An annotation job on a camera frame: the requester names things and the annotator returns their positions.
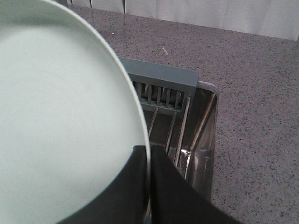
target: gray dish rack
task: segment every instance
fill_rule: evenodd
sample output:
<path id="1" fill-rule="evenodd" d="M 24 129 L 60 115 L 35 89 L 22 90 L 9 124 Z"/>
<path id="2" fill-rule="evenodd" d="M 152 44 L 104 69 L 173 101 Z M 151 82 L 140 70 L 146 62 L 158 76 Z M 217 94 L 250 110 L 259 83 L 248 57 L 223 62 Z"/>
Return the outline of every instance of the gray dish rack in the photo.
<path id="1" fill-rule="evenodd" d="M 120 57 L 141 102 L 149 141 L 211 200 L 218 90 L 189 70 Z"/>

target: plate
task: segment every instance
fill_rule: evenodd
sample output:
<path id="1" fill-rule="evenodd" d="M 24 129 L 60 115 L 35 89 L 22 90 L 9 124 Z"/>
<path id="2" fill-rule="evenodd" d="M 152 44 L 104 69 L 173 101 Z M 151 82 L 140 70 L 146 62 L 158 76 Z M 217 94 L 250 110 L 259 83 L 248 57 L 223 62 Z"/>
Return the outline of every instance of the plate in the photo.
<path id="1" fill-rule="evenodd" d="M 149 141 L 106 41 L 48 0 L 0 1 L 0 222 L 52 224 L 79 210 Z"/>

